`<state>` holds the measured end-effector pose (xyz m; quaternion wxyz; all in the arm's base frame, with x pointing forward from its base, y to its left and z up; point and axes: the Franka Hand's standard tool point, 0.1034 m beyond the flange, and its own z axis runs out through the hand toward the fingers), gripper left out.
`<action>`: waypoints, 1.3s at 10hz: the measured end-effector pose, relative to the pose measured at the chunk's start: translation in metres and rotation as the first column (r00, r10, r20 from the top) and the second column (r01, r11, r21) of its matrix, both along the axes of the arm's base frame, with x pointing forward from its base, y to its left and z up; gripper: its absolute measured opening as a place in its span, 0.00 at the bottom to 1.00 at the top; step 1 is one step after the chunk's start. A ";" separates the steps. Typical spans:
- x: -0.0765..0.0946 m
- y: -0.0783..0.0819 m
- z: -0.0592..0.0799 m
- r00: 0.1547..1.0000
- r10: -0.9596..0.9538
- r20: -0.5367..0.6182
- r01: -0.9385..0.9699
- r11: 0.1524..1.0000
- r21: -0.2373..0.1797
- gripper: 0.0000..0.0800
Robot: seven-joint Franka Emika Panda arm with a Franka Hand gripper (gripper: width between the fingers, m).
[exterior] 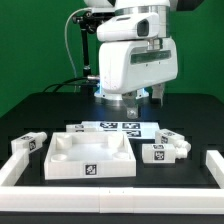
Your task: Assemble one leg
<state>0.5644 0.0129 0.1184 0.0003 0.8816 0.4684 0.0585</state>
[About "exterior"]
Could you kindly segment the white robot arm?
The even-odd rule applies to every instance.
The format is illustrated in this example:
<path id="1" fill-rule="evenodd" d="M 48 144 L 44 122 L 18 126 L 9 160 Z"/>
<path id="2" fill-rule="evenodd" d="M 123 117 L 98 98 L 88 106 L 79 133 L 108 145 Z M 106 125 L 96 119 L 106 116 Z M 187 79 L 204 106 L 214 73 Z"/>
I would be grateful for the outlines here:
<path id="1" fill-rule="evenodd" d="M 92 13 L 113 16 L 97 28 L 100 89 L 113 100 L 121 98 L 127 117 L 139 115 L 143 89 L 163 98 L 164 84 L 178 73 L 176 45 L 168 32 L 168 13 L 174 0 L 84 0 Z"/>

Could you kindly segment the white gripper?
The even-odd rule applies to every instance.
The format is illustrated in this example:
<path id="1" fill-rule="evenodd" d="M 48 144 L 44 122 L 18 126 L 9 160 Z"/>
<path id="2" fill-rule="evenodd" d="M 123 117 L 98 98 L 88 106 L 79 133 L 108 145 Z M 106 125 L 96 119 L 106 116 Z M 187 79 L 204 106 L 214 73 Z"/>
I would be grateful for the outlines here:
<path id="1" fill-rule="evenodd" d="M 136 90 L 152 87 L 152 103 L 163 105 L 164 82 L 177 77 L 177 53 L 171 38 L 107 42 L 99 50 L 102 89 L 109 94 L 123 94 L 127 117 L 137 119 L 139 107 Z"/>

